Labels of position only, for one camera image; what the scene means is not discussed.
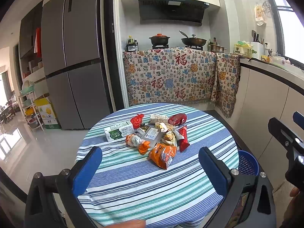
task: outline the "curtain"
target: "curtain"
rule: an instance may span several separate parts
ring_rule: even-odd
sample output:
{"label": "curtain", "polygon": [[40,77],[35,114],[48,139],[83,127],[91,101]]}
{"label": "curtain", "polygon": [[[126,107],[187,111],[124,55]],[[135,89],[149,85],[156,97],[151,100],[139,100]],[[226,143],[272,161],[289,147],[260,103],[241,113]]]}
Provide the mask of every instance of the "curtain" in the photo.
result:
{"label": "curtain", "polygon": [[12,96],[12,90],[11,90],[11,85],[10,85],[10,81],[9,81],[9,74],[7,73],[7,71],[2,73],[2,81],[3,81],[6,98],[7,98],[7,100],[9,100]]}

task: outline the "patterned tablecloth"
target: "patterned tablecloth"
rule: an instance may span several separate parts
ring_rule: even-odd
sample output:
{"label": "patterned tablecloth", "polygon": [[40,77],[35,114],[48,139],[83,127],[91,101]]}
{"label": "patterned tablecloth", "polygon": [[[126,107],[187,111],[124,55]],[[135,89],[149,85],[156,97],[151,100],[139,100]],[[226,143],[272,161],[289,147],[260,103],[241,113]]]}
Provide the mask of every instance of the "patterned tablecloth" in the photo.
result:
{"label": "patterned tablecloth", "polygon": [[[125,139],[107,142],[104,128],[129,121],[143,113],[172,116],[187,114],[190,146],[179,149],[167,170],[127,146]],[[198,227],[219,202],[219,196],[198,159],[199,149],[209,147],[216,158],[238,168],[238,149],[227,128],[213,116],[179,104],[140,104],[115,112],[98,122],[85,136],[77,152],[83,159],[93,146],[102,149],[102,162],[86,192],[78,199],[94,220],[105,225],[131,219],[145,219],[147,227]]]}

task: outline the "gas burner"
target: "gas burner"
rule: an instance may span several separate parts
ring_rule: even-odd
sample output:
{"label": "gas burner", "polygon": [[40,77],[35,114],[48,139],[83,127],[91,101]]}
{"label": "gas burner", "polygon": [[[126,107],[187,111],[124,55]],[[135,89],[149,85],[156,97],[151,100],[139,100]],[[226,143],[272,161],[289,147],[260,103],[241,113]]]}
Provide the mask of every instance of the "gas burner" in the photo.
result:
{"label": "gas burner", "polygon": [[191,48],[193,50],[203,50],[203,47],[202,46],[192,46],[192,45],[186,45],[186,48]]}
{"label": "gas burner", "polygon": [[158,49],[168,49],[169,45],[152,45],[153,50],[158,50]]}

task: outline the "silver refrigerator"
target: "silver refrigerator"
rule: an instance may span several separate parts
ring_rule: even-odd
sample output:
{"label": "silver refrigerator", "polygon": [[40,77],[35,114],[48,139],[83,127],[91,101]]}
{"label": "silver refrigerator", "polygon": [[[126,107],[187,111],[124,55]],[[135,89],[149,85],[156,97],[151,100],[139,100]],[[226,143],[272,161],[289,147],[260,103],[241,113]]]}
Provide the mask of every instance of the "silver refrigerator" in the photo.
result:
{"label": "silver refrigerator", "polygon": [[113,112],[100,11],[100,0],[50,0],[43,6],[42,60],[63,129],[91,128]]}

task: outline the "human hand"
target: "human hand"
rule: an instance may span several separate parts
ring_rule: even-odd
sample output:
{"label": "human hand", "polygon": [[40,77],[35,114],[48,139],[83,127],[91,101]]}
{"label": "human hand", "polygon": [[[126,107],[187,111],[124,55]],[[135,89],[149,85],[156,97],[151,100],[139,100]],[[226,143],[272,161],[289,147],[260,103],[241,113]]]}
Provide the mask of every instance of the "human hand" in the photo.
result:
{"label": "human hand", "polygon": [[291,191],[289,196],[293,197],[290,203],[288,204],[288,207],[286,209],[286,212],[284,214],[284,220],[288,220],[292,217],[292,215],[295,212],[295,200],[297,195],[300,193],[300,190],[297,187],[294,187]]}
{"label": "human hand", "polygon": [[119,224],[107,226],[107,228],[145,228],[146,221],[142,219],[129,220]]}

